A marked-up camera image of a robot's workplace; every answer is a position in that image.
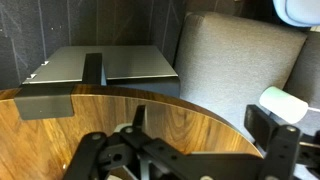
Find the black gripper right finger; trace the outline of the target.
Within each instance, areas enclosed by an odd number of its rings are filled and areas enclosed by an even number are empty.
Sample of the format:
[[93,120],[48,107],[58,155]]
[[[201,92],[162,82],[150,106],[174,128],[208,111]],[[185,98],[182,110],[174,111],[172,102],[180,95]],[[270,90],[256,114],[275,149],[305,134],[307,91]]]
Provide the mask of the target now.
[[266,152],[259,178],[292,180],[301,131],[293,126],[278,125],[256,105],[246,107],[244,125]]

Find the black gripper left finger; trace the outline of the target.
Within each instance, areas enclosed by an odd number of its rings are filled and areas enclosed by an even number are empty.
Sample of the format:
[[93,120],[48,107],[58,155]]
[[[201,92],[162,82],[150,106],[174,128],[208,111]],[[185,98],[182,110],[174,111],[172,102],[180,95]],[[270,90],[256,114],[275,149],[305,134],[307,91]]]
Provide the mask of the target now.
[[141,131],[146,106],[139,105],[132,125],[107,136],[104,132],[84,135],[63,176],[63,180],[112,180],[111,172],[124,169],[134,179],[147,179],[147,166],[141,161],[139,150],[133,147],[137,138],[126,140],[126,135]]

